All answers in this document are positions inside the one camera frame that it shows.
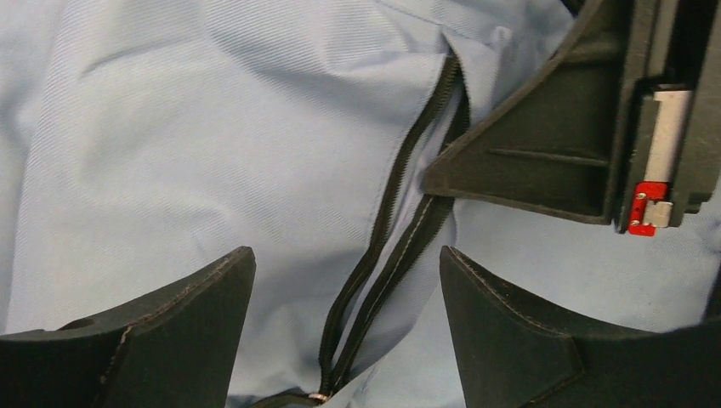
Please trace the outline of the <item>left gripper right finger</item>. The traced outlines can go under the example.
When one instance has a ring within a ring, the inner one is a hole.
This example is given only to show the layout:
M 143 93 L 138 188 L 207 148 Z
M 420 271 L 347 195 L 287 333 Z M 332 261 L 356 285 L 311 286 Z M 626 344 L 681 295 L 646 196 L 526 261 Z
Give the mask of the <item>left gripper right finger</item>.
M 578 314 L 440 253 L 468 407 L 717 407 L 720 320 L 654 333 Z

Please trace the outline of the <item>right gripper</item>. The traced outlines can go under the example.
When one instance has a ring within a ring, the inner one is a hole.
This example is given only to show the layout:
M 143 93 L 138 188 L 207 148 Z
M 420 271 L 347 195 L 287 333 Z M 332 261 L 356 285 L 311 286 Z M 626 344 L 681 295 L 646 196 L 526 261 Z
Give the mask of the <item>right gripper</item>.
M 423 176 L 487 201 L 653 236 L 709 202 L 720 174 L 720 3 L 574 2 L 542 68 Z

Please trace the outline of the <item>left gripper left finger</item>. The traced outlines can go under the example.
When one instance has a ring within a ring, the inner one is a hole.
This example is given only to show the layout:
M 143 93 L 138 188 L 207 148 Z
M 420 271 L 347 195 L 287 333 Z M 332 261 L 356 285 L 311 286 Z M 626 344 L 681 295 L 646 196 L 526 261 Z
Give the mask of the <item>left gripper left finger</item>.
M 2 406 L 224 406 L 255 269 L 242 246 L 59 330 L 2 336 Z

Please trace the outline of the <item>blue student backpack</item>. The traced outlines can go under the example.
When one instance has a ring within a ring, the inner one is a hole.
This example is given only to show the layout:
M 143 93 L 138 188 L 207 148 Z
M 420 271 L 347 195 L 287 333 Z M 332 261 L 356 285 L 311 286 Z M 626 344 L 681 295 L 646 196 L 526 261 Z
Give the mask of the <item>blue student backpack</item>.
M 316 391 L 326 315 L 447 56 L 479 120 L 572 22 L 559 1 L 2 2 L 2 331 L 56 329 L 249 246 L 228 403 Z M 330 406 L 463 406 L 446 245 L 566 308 L 661 332 L 701 318 L 720 201 L 651 239 L 457 201 Z

